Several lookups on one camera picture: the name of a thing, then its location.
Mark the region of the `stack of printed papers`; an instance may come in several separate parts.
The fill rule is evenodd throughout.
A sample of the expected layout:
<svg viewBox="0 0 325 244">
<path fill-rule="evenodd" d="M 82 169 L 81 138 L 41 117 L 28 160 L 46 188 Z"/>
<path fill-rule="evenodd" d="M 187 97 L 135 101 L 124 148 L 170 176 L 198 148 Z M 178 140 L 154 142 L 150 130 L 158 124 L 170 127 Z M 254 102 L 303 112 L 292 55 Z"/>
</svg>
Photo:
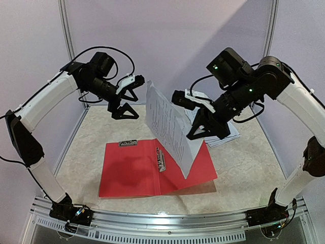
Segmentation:
<svg viewBox="0 0 325 244">
<path fill-rule="evenodd" d="M 212 100 L 203 92 L 185 89 L 185 98 L 190 100 L 190 108 L 186 109 L 191 129 L 189 139 L 204 138 L 210 147 L 216 147 L 241 137 L 237 128 L 231 123 L 220 123 L 212 117 L 216 109 Z"/>
</svg>

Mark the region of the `red file folder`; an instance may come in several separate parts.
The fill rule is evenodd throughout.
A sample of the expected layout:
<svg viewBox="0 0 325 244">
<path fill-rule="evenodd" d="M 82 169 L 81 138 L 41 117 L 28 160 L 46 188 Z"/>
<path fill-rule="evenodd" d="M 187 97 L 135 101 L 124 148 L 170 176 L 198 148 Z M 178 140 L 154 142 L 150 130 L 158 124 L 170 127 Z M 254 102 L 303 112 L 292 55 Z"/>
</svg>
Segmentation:
<svg viewBox="0 0 325 244">
<path fill-rule="evenodd" d="M 156 148 L 163 151 L 166 171 L 159 172 Z M 139 140 L 136 146 L 107 143 L 99 188 L 101 198 L 167 195 L 217 179 L 208 148 L 203 144 L 188 178 L 157 139 Z"/>
</svg>

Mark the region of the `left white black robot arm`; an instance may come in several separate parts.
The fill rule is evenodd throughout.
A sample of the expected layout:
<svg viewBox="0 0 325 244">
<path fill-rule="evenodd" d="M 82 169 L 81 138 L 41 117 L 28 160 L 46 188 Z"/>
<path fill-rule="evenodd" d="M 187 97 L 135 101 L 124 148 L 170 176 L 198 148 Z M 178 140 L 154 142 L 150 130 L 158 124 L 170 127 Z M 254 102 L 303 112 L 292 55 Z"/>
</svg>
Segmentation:
<svg viewBox="0 0 325 244">
<path fill-rule="evenodd" d="M 48 168 L 35 130 L 60 102 L 77 90 L 106 101 L 107 111 L 115 120 L 138 119 L 139 115 L 129 102 L 137 101 L 134 90 L 142 86 L 145 79 L 142 75 L 130 73 L 117 84 L 112 84 L 107 76 L 114 64 L 115 60 L 105 52 L 96 52 L 87 63 L 73 59 L 27 102 L 14 111 L 8 110 L 3 116 L 11 142 L 21 158 L 20 164 L 27 168 L 47 197 L 57 204 L 55 211 L 65 221 L 75 217 L 75 209 L 64 201 L 68 195 Z"/>
</svg>

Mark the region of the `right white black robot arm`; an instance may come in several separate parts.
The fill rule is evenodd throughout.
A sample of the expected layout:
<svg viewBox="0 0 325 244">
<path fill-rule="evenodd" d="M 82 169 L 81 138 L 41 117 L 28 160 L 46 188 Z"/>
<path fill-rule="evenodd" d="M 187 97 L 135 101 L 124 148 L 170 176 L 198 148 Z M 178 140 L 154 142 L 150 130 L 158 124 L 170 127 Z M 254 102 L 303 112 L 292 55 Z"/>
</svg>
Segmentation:
<svg viewBox="0 0 325 244">
<path fill-rule="evenodd" d="M 228 122 L 265 96 L 285 106 L 312 132 L 303 153 L 304 163 L 274 191 L 270 205 L 263 209 L 263 218 L 272 222 L 310 182 L 324 176 L 324 105 L 288 65 L 273 56 L 263 57 L 254 69 L 228 47 L 207 65 L 207 70 L 218 80 L 223 93 L 210 101 L 191 89 L 185 91 L 189 109 L 199 108 L 188 139 L 225 138 L 230 134 Z"/>
</svg>

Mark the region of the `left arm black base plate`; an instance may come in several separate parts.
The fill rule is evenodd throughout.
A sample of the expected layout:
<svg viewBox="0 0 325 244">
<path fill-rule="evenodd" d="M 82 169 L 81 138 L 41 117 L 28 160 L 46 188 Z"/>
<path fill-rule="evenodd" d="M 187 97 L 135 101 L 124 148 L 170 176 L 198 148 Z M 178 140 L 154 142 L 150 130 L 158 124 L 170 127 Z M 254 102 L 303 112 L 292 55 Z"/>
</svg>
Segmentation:
<svg viewBox="0 0 325 244">
<path fill-rule="evenodd" d="M 72 224 L 90 226 L 93 210 L 87 205 L 74 205 L 72 203 L 53 203 L 49 216 Z"/>
</svg>

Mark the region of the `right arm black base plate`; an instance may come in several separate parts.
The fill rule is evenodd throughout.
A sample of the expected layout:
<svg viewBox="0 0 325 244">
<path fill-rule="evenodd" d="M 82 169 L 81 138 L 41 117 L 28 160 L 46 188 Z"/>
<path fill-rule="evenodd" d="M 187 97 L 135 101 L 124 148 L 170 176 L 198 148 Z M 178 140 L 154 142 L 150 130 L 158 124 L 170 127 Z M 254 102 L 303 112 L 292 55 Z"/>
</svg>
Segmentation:
<svg viewBox="0 0 325 244">
<path fill-rule="evenodd" d="M 289 217 L 286 207 L 261 207 L 256 209 L 247 210 L 246 221 L 248 226 L 258 226 L 271 222 L 280 221 Z"/>
</svg>

